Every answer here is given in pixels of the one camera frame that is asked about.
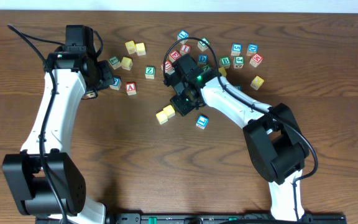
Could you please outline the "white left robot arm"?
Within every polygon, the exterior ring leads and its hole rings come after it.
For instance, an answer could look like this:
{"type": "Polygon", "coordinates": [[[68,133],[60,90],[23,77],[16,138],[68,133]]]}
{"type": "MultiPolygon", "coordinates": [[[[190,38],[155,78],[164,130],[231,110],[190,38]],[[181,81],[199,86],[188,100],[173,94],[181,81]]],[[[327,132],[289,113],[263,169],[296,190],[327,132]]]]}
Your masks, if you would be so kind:
{"type": "Polygon", "coordinates": [[[89,198],[85,178],[70,157],[76,112],[84,95],[114,83],[108,62],[68,52],[50,53],[44,94],[32,130],[2,171],[22,215],[36,223],[112,223],[107,208],[89,198]]]}

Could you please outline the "yellow C block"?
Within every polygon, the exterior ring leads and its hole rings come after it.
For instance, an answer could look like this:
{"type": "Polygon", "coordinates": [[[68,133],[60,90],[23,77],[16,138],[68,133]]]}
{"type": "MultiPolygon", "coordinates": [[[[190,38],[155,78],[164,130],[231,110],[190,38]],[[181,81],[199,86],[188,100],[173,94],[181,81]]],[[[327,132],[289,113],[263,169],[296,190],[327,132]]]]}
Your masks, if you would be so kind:
{"type": "Polygon", "coordinates": [[[164,111],[160,111],[156,114],[156,118],[159,124],[166,123],[168,121],[168,116],[164,111]]]}

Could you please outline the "yellow O block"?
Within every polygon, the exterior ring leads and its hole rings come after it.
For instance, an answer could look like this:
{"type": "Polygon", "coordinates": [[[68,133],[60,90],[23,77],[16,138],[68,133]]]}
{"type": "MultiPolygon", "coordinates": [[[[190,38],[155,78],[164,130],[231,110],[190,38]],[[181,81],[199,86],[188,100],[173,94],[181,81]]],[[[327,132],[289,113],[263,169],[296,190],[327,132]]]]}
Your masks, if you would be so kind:
{"type": "Polygon", "coordinates": [[[168,119],[175,116],[175,109],[172,105],[168,105],[168,106],[164,107],[163,112],[165,113],[165,115],[167,116],[168,119]]]}

